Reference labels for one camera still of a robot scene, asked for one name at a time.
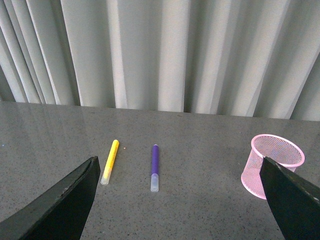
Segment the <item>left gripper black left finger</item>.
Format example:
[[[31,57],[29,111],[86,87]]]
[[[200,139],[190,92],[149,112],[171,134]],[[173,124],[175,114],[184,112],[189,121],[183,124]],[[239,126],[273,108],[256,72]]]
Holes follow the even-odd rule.
[[[91,157],[0,223],[2,240],[79,240],[100,179],[97,156]]]

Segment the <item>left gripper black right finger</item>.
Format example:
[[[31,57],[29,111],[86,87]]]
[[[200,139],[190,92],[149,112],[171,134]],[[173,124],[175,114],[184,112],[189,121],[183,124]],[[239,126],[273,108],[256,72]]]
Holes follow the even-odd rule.
[[[260,178],[270,210],[286,240],[320,238],[320,188],[269,157]]]

